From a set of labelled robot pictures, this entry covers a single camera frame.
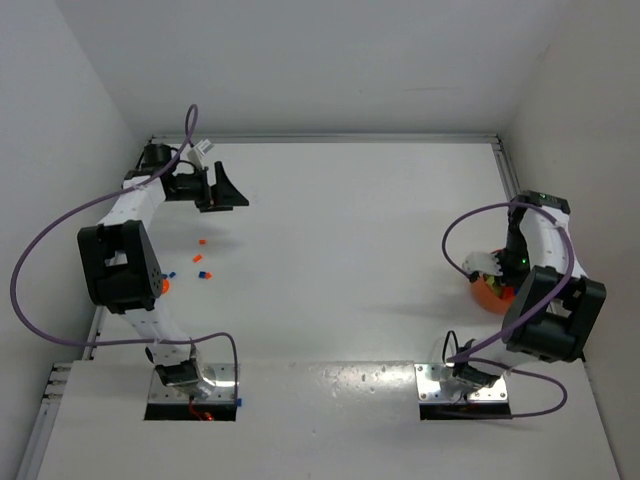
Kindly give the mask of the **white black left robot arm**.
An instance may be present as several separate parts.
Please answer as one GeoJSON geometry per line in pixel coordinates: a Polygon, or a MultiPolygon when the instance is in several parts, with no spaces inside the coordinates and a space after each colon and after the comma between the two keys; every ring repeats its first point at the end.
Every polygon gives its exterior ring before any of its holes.
{"type": "Polygon", "coordinates": [[[175,149],[146,145],[140,164],[125,176],[123,195],[97,225],[77,235],[93,303],[136,331],[164,386],[200,398],[213,392],[215,377],[161,300],[165,281],[147,229],[164,202],[191,202],[202,213],[248,206],[221,162],[213,168],[203,165],[212,147],[208,140],[196,143],[186,159],[192,172],[179,173],[175,149]]]}

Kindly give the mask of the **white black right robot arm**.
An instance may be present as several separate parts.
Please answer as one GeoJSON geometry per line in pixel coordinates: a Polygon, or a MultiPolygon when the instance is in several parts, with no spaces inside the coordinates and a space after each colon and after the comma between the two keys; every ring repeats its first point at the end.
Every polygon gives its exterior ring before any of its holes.
{"type": "Polygon", "coordinates": [[[447,360],[456,380],[476,388],[526,363],[581,358],[607,295],[579,263],[567,200],[526,190],[505,206],[505,246],[472,252],[456,267],[475,301],[503,317],[498,333],[467,341],[447,360]]]}

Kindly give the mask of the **orange divided round container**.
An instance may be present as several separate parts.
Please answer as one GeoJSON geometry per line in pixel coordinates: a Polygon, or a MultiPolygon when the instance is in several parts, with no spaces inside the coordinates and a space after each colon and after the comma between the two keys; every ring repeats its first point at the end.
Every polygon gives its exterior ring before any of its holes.
{"type": "Polygon", "coordinates": [[[469,280],[472,298],[482,309],[497,315],[507,313],[516,297],[516,289],[505,286],[502,276],[474,273],[469,280]]]}

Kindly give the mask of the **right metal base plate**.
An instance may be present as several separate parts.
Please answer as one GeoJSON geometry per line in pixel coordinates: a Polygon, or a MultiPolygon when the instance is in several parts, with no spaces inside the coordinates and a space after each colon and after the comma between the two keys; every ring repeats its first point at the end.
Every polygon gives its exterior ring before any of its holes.
{"type": "Polygon", "coordinates": [[[499,378],[491,387],[466,384],[453,376],[444,363],[415,363],[416,387],[421,405],[506,404],[506,382],[499,378]]]}

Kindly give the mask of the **metal base plate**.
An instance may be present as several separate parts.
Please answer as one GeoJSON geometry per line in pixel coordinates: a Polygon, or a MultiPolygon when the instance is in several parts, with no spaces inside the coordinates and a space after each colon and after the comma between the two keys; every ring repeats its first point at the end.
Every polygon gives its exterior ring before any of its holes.
{"type": "Polygon", "coordinates": [[[233,406],[238,383],[233,364],[183,362],[157,366],[148,391],[149,404],[233,406]]]}
{"type": "Polygon", "coordinates": [[[506,404],[506,382],[499,378],[491,387],[466,384],[453,376],[444,363],[415,363],[416,387],[421,405],[506,404]]]}

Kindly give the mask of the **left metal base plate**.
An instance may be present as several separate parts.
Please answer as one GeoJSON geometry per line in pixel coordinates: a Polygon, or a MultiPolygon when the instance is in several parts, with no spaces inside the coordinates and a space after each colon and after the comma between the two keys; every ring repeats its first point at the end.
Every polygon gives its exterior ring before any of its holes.
{"type": "Polygon", "coordinates": [[[233,364],[183,362],[157,366],[148,391],[149,404],[233,406],[238,383],[233,364]]]}

